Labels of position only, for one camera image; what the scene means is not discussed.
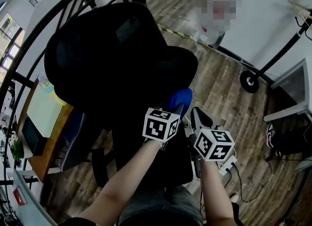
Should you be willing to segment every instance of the gray shorts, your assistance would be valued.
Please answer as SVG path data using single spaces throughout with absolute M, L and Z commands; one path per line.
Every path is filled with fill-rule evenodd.
M 118 225 L 131 216 L 157 210 L 190 216 L 198 225 L 203 225 L 202 216 L 195 206 L 192 195 L 183 186 L 167 188 L 166 191 L 159 189 L 136 191 L 122 211 Z

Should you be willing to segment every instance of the wooden desk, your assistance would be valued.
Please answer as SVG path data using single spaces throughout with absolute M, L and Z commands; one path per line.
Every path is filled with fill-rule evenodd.
M 18 137 L 21 138 L 23 141 L 25 141 L 25 138 L 22 133 L 22 128 L 25 123 L 25 120 L 27 118 L 27 110 L 30 104 L 30 101 L 33 97 L 33 94 L 35 92 L 35 89 L 38 85 L 39 81 L 36 80 L 34 86 L 32 87 L 31 91 L 28 94 L 28 97 L 26 99 L 26 102 L 23 106 L 23 109 L 20 114 L 20 119 L 18 122 L 18 128 L 17 133 Z M 51 137 L 47 139 L 46 145 L 44 147 L 43 153 L 41 156 L 32 156 L 31 158 L 28 158 L 28 161 L 33 168 L 36 176 L 39 178 L 39 180 L 43 183 L 47 174 L 48 170 L 52 164 L 54 155 L 56 153 L 56 150 L 58 148 L 59 142 L 61 140 L 61 137 L 63 135 L 63 129 L 65 128 L 67 122 L 69 121 L 69 117 L 71 116 L 73 112 L 74 107 L 67 104 L 63 106 L 59 112 L 58 118 L 55 122 L 55 125 L 53 127 Z

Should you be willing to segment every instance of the black metal railing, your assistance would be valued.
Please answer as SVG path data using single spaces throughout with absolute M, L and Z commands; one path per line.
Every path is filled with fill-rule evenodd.
M 21 45 L 17 55 L 14 57 L 14 60 L 10 66 L 10 68 L 7 70 L 6 76 L 2 82 L 2 86 L 0 88 L 0 104 L 3 105 L 4 102 L 4 98 L 6 95 L 6 92 L 8 91 L 8 88 L 10 86 L 10 83 L 12 81 L 12 79 L 14 79 L 17 76 L 17 68 L 19 66 L 19 64 L 21 63 L 23 57 L 25 56 L 26 52 L 29 50 L 29 48 L 31 47 L 31 45 L 34 43 L 34 41 L 36 40 L 36 38 L 39 36 L 39 34 L 43 31 L 43 29 L 49 24 L 49 22 L 60 12 L 61 16 L 60 19 L 58 21 L 57 24 L 57 30 L 62 26 L 62 20 L 66 11 L 66 8 L 68 7 L 68 4 L 70 2 L 72 2 L 73 0 L 61 0 L 59 3 L 57 3 L 41 20 L 40 22 L 35 26 L 35 28 L 33 29 L 33 31 L 30 33 L 30 35 L 27 37 L 27 39 L 23 42 L 23 44 Z M 91 3 L 94 3 L 95 0 L 88 0 L 87 3 L 84 4 L 85 0 L 81 0 L 81 3 L 78 6 L 78 9 L 75 13 L 73 13 L 75 6 L 77 4 L 78 0 L 74 0 L 72 7 L 69 11 L 68 17 L 66 19 L 66 22 L 71 21 L 72 19 L 76 18 L 85 8 L 87 8 L 88 6 L 91 6 Z M 111 0 L 107 3 L 111 4 L 113 2 L 115 2 L 116 0 Z M 37 59 L 35 60 L 34 64 L 32 65 L 30 71 L 28 72 L 26 77 L 20 78 L 17 81 L 19 81 L 22 84 L 22 87 L 18 93 L 18 96 L 15 99 L 15 104 L 14 107 L 12 109 L 12 113 L 11 113 L 11 117 L 10 117 L 10 122 L 8 125 L 8 129 L 12 128 L 12 124 L 13 124 L 13 118 L 15 116 L 15 112 L 17 109 L 17 106 L 19 104 L 20 98 L 22 96 L 22 93 L 25 89 L 26 86 L 29 86 L 29 82 L 30 77 L 32 75 L 32 73 L 34 72 L 35 68 L 37 67 L 38 63 L 40 62 L 40 60 L 42 59 L 42 57 L 44 56 L 45 53 L 45 49 L 41 52 L 41 54 L 37 57 Z M 5 140 L 5 144 L 4 144 L 4 159 L 6 159 L 7 156 L 7 151 L 8 151 L 8 142 L 9 142 L 9 134 L 7 133 L 6 135 L 6 140 Z M 8 210 L 10 211 L 10 213 L 13 215 L 15 214 L 13 209 L 10 206 L 9 203 L 9 197 L 8 197 L 8 190 L 7 190 L 7 186 L 8 185 L 12 185 L 13 181 L 11 180 L 6 180 L 6 162 L 4 162 L 4 168 L 3 168 L 3 176 L 4 176 L 4 180 L 0 180 L 0 186 L 4 185 L 5 186 L 5 197 L 6 197 L 6 203 L 8 206 Z M 36 178 L 30 178 L 30 179 L 26 179 L 27 183 L 32 183 L 32 182 L 36 182 L 37 179 Z

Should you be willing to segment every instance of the wooden floor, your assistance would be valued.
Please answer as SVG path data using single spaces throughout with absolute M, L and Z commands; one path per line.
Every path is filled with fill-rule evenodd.
M 194 9 L 192 0 L 147 0 L 148 7 L 161 26 L 192 35 L 194 33 Z M 237 167 L 242 178 L 242 194 L 245 200 L 256 196 L 270 175 L 270 168 L 265 158 L 270 155 L 266 146 L 267 124 L 262 120 L 267 113 L 272 113 L 287 106 L 287 100 L 277 94 L 268 94 L 268 85 L 260 81 L 255 94 L 245 92 L 239 83 L 239 75 L 245 67 L 211 49 L 196 45 L 193 41 L 168 32 L 163 32 L 169 45 L 180 46 L 192 51 L 198 58 L 198 70 L 191 89 L 194 93 L 192 106 L 201 107 L 209 112 L 226 130 L 231 132 L 236 142 Z M 305 121 L 300 116 L 274 121 L 279 132 L 287 132 L 301 127 Z M 98 146 L 112 147 L 112 138 L 103 132 Z M 290 156 L 300 159 L 300 154 Z M 296 161 L 270 162 L 273 173 L 259 196 L 250 203 L 239 200 L 240 219 L 246 226 L 274 225 L 288 208 L 299 187 L 303 174 L 294 173 Z M 116 172 L 114 163 L 108 167 L 109 176 Z M 228 194 L 240 191 L 237 173 L 232 169 L 232 180 L 227 185 Z M 308 177 L 305 192 L 311 187 L 311 175 Z M 46 183 L 45 196 L 41 203 L 47 208 L 53 219 L 60 223 L 74 217 L 89 206 L 98 193 L 90 163 L 83 163 L 69 171 L 50 175 Z M 309 204 L 302 195 L 301 203 Z M 300 204 L 291 218 L 296 225 L 306 225 L 311 219 L 312 208 L 305 206 L 300 213 Z

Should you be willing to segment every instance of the black office chair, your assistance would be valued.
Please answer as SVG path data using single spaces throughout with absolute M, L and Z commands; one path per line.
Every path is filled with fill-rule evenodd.
M 129 2 L 94 9 L 64 25 L 47 44 L 44 66 L 61 99 L 96 115 L 95 123 L 112 130 L 120 169 L 144 141 L 147 109 L 161 104 L 166 110 L 170 97 L 189 87 L 197 58 L 186 49 L 168 46 L 150 11 Z M 192 180 L 183 134 L 180 130 L 159 152 L 147 183 L 168 186 Z M 157 167 L 162 163 L 166 168 Z

